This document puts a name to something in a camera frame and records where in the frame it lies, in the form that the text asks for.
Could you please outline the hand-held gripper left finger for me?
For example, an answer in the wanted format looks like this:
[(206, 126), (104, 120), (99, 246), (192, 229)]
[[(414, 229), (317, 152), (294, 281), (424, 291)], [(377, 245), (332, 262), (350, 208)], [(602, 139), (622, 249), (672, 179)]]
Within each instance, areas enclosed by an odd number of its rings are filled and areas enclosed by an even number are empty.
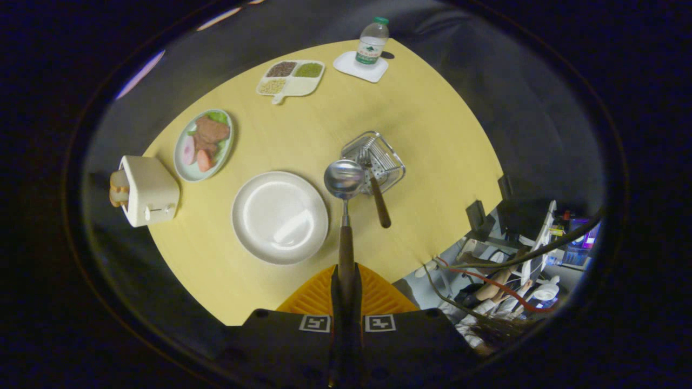
[(319, 271), (279, 308), (257, 308), (225, 328), (214, 362), (253, 388), (329, 388), (338, 300), (336, 266)]

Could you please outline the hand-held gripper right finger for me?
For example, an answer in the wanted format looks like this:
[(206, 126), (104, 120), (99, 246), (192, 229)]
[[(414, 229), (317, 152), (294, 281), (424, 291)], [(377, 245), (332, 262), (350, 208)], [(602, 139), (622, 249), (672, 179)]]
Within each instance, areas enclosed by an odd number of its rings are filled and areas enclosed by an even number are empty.
[(346, 267), (346, 387), (436, 388), (463, 380), (479, 357), (437, 308), (365, 314), (356, 264)]

